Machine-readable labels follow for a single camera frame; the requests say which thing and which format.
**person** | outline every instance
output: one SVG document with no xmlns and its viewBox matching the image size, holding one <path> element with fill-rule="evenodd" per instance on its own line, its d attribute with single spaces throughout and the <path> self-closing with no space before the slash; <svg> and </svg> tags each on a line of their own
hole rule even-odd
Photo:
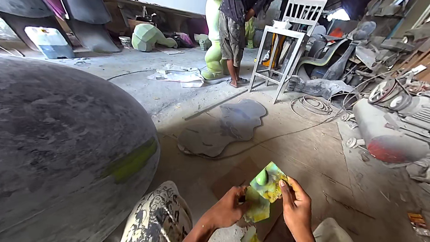
<svg viewBox="0 0 430 242">
<path fill-rule="evenodd" d="M 299 183 L 291 177 L 280 180 L 283 216 L 285 224 L 296 242 L 314 242 L 311 229 L 311 199 Z M 230 227 L 239 221 L 249 207 L 240 204 L 239 197 L 245 195 L 245 186 L 232 187 L 196 223 L 184 242 L 206 242 L 215 230 Z"/>
<path fill-rule="evenodd" d="M 235 88 L 238 84 L 248 82 L 239 77 L 240 62 L 246 46 L 245 22 L 257 17 L 271 2 L 272 0 L 222 0 L 219 7 L 221 58 L 226 60 L 231 75 L 228 83 Z"/>
<path fill-rule="evenodd" d="M 312 233 L 311 199 L 293 178 L 279 181 L 283 217 L 296 242 L 353 242 L 333 218 L 325 219 Z M 145 195 L 130 213 L 121 242 L 206 242 L 220 228 L 234 225 L 249 208 L 239 202 L 245 186 L 232 187 L 193 227 L 191 211 L 176 185 L 166 181 Z M 105 242 L 117 241 L 112 233 Z"/>
</svg>

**white chair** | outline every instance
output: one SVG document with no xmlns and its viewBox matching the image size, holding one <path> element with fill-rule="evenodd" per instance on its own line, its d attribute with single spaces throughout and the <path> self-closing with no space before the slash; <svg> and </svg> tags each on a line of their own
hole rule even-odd
<svg viewBox="0 0 430 242">
<path fill-rule="evenodd" d="M 283 85 L 293 74 L 297 62 L 303 54 L 306 43 L 311 36 L 326 3 L 327 0 L 289 0 L 282 21 L 289 21 L 292 25 L 291 29 L 294 30 L 266 25 L 261 39 L 260 48 L 258 49 L 257 61 L 255 62 L 254 71 L 252 72 L 251 81 L 249 83 L 249 92 L 252 90 L 255 77 L 261 77 L 266 80 L 266 86 L 269 84 L 269 81 L 278 84 L 276 96 L 273 98 L 273 103 L 276 102 Z M 276 34 L 275 43 L 272 51 L 270 52 L 269 68 L 257 71 L 257 67 L 261 62 L 264 40 L 266 39 L 268 32 Z M 276 71 L 272 69 L 272 64 L 276 47 L 279 44 L 279 35 L 284 35 L 287 39 L 289 38 L 291 40 L 291 44 L 286 47 L 288 48 L 288 51 L 281 71 Z M 272 78 L 273 74 L 278 74 L 277 80 Z"/>
</svg>

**dark shirt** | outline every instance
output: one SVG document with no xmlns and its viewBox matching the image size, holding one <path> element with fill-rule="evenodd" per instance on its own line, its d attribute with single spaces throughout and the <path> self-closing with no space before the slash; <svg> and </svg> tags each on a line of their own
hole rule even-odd
<svg viewBox="0 0 430 242">
<path fill-rule="evenodd" d="M 230 17 L 236 23 L 245 24 L 245 14 L 248 10 L 253 9 L 255 17 L 272 0 L 222 0 L 219 10 Z"/>
</svg>

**gray cutout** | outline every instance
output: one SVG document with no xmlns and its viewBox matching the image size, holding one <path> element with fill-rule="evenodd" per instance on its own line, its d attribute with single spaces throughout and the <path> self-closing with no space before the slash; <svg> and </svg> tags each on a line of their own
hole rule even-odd
<svg viewBox="0 0 430 242">
<path fill-rule="evenodd" d="M 194 124 L 186 127 L 178 137 L 179 145 L 194 154 L 215 157 L 233 141 L 247 141 L 254 136 L 254 128 L 261 125 L 260 117 L 266 109 L 251 99 L 219 106 L 221 119 L 213 124 Z"/>
</svg>

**gray mold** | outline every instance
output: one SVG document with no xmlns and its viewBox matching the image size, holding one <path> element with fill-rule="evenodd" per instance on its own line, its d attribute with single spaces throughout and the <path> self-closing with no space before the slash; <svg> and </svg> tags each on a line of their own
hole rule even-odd
<svg viewBox="0 0 430 242">
<path fill-rule="evenodd" d="M 121 182 L 106 173 L 148 140 L 156 148 L 142 169 Z M 102 241 L 145 193 L 159 155 L 151 118 L 119 87 L 0 55 L 0 241 Z"/>
<path fill-rule="evenodd" d="M 250 99 L 235 104 L 223 104 L 221 119 L 213 124 L 196 124 L 185 128 L 178 143 L 194 154 L 215 157 L 233 141 L 246 141 L 254 136 L 254 128 L 261 125 L 260 117 L 266 109 Z"/>
</svg>

